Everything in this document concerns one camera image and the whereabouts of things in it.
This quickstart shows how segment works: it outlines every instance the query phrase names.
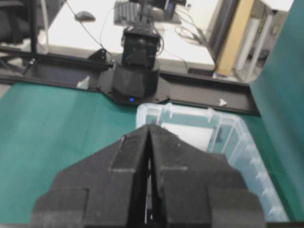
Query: green cloth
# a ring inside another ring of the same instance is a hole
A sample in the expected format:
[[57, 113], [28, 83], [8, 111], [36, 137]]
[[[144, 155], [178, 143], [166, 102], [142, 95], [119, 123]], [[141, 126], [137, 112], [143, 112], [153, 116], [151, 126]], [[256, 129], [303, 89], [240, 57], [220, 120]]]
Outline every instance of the green cloth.
[[[51, 86], [16, 84], [0, 100], [0, 110], [0, 223], [28, 222], [58, 171], [135, 128], [136, 108], [99, 93]], [[275, 182], [284, 172], [262, 119], [241, 117], [278, 193], [287, 195], [288, 186]]]
[[259, 78], [250, 87], [284, 174], [293, 220], [304, 220], [304, 0], [295, 0]]

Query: clear plastic bin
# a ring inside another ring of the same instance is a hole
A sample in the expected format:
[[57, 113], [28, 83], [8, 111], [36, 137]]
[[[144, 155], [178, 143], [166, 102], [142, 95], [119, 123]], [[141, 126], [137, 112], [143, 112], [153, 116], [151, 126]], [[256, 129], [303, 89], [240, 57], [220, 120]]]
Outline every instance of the clear plastic bin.
[[247, 187], [259, 196], [266, 220], [288, 221], [251, 134], [240, 117], [171, 103], [142, 104], [137, 109], [136, 128], [145, 124], [164, 127], [203, 151], [224, 153], [229, 164], [242, 173]]

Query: office chair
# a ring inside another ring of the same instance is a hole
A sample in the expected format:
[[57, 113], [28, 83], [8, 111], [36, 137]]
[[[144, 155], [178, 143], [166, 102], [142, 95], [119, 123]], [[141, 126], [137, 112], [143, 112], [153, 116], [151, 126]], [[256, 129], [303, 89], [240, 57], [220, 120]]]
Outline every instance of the office chair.
[[[22, 1], [0, 0], [0, 43], [20, 44], [24, 38], [29, 37], [29, 23], [17, 16], [18, 10], [27, 10]], [[8, 68], [9, 66], [15, 71], [22, 72], [19, 67], [8, 63], [15, 58], [14, 55], [0, 57], [0, 67]]]

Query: keyboard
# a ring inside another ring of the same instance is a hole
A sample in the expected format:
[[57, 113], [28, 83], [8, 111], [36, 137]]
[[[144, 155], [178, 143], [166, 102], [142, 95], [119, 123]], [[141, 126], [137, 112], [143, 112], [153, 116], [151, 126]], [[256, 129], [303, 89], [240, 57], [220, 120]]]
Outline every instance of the keyboard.
[[139, 7], [138, 3], [116, 1], [114, 5], [114, 24], [123, 26], [133, 25]]

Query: computer mouse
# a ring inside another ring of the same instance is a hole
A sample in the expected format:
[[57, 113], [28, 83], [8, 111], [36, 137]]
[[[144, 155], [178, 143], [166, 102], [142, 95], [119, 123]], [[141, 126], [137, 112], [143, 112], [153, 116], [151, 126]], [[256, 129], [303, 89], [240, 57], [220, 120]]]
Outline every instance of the computer mouse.
[[87, 11], [80, 11], [75, 15], [75, 20], [79, 22], [93, 22], [96, 18]]

